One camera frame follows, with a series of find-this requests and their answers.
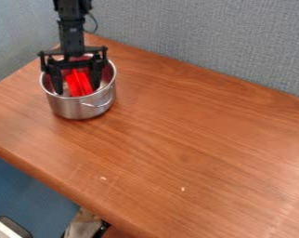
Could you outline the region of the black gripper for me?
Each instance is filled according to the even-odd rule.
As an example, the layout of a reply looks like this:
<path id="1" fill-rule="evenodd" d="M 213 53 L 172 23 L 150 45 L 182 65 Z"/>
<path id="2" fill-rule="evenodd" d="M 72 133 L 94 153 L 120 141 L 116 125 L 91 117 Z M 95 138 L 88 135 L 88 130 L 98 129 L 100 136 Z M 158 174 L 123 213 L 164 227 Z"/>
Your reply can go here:
<path id="1" fill-rule="evenodd" d="M 84 19 L 59 20 L 62 46 L 54 50 L 40 51 L 42 70 L 50 72 L 55 91 L 63 94 L 63 69 L 91 67 L 91 84 L 94 90 L 100 87 L 103 67 L 108 64 L 106 46 L 84 44 Z"/>

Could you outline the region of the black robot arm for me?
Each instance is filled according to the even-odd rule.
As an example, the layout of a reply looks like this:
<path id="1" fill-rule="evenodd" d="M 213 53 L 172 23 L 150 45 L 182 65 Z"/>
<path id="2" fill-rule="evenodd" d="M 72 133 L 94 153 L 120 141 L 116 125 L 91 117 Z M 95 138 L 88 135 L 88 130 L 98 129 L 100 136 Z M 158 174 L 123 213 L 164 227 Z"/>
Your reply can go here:
<path id="1" fill-rule="evenodd" d="M 63 94 L 63 85 L 68 84 L 70 96 L 92 94 L 100 87 L 103 71 L 108 65 L 106 46 L 84 44 L 86 16 L 91 13 L 92 0 L 54 0 L 59 12 L 62 46 L 42 51 L 42 71 L 50 76 L 55 92 Z"/>

